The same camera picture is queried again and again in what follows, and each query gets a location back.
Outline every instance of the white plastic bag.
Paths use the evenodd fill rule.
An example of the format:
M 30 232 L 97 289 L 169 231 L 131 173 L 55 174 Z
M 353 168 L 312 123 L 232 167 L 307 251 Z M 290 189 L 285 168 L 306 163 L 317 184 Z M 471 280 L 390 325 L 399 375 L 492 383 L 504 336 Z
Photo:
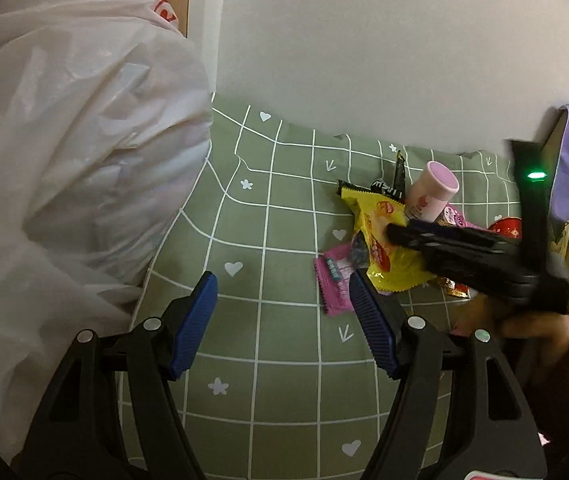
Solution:
M 0 0 L 0 452 L 74 334 L 126 329 L 208 151 L 202 63 L 166 0 Z

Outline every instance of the white wall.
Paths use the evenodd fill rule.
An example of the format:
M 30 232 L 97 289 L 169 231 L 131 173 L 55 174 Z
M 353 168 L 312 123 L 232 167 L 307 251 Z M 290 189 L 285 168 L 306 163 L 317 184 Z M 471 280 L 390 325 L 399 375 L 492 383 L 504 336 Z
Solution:
M 224 0 L 217 89 L 333 135 L 502 151 L 569 102 L 569 0 Z
M 200 53 L 212 90 L 215 89 L 218 67 L 222 1 L 189 0 L 188 38 Z

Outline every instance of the red logo on bag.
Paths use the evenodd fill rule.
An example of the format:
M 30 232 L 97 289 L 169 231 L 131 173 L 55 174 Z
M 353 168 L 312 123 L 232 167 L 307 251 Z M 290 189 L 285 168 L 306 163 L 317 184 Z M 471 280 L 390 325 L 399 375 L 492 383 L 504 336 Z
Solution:
M 378 211 L 382 213 L 386 213 L 387 215 L 393 213 L 393 204 L 391 202 L 386 202 L 386 200 L 384 200 L 378 202 L 376 206 L 378 207 Z
M 380 270 L 382 272 L 389 272 L 391 269 L 391 262 L 389 261 L 389 256 L 385 253 L 383 246 L 380 245 L 380 242 L 371 237 L 371 255 L 373 256 L 373 261 L 378 264 Z
M 167 0 L 160 0 L 156 6 L 153 8 L 153 12 L 164 18 L 169 23 L 177 20 L 177 16 L 173 13 L 170 3 Z

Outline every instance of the pink candy wrapper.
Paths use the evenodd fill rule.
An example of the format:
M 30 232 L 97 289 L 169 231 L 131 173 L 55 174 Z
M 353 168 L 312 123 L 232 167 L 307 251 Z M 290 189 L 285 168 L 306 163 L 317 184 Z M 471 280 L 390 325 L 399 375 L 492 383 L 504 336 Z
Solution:
M 440 214 L 439 219 L 437 219 L 437 223 L 440 225 L 470 227 L 472 229 L 480 229 L 482 231 L 486 231 L 486 229 L 482 229 L 482 227 L 478 227 L 476 224 L 472 224 L 471 222 L 466 221 L 463 214 L 451 204 L 447 204 L 445 206 L 442 213 Z
M 325 312 L 329 316 L 354 309 L 349 299 L 349 277 L 354 272 L 349 260 L 350 251 L 351 243 L 342 244 L 314 260 Z

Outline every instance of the white star print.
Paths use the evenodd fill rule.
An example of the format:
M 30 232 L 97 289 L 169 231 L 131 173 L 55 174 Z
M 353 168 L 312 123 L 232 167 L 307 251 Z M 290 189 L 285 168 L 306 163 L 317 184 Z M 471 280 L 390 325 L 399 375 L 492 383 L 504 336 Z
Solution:
M 215 381 L 213 381 L 213 383 L 211 384 L 208 384 L 208 386 L 209 388 L 211 388 L 213 395 L 218 395 L 218 394 L 226 395 L 227 388 L 229 388 L 229 384 L 223 383 L 219 377 L 216 377 Z

